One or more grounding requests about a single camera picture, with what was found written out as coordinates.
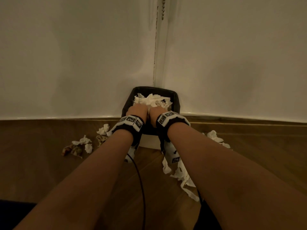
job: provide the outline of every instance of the hand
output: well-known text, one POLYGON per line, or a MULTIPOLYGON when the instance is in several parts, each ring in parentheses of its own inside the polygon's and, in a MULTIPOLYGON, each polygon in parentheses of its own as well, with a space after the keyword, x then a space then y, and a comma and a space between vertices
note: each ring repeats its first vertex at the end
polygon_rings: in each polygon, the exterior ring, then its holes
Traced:
POLYGON ((156 127, 156 120, 159 117, 160 114, 167 112, 163 107, 157 106, 152 107, 149 110, 149 116, 150 116, 150 122, 153 127, 156 127))
POLYGON ((129 107, 126 116, 127 115, 139 116, 144 121, 144 123, 146 123, 147 112, 148 112, 148 107, 145 104, 136 103, 133 106, 129 107))

